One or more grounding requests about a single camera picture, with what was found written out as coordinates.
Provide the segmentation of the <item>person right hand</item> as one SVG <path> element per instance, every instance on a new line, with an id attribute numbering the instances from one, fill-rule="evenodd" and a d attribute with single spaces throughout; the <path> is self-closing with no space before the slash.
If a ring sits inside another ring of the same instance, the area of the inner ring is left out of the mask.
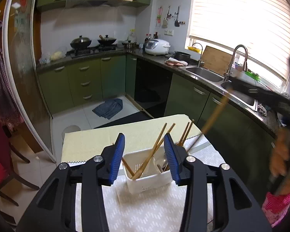
<path id="1" fill-rule="evenodd" d="M 274 143 L 272 156 L 270 159 L 270 172 L 274 177 L 286 176 L 286 162 L 290 159 L 290 145 L 287 144 L 290 130 L 281 128 Z"/>

